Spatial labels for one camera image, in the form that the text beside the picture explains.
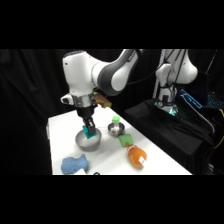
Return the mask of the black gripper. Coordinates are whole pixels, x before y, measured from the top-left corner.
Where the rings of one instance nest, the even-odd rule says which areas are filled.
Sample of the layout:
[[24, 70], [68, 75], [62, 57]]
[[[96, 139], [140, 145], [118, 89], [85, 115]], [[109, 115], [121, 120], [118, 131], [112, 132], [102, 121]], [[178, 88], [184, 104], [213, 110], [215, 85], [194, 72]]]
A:
[[83, 120], [83, 123], [84, 123], [83, 129], [86, 133], [89, 133], [89, 131], [93, 129], [95, 130], [95, 123], [92, 118], [95, 108], [96, 108], [96, 105], [77, 108], [77, 114]]

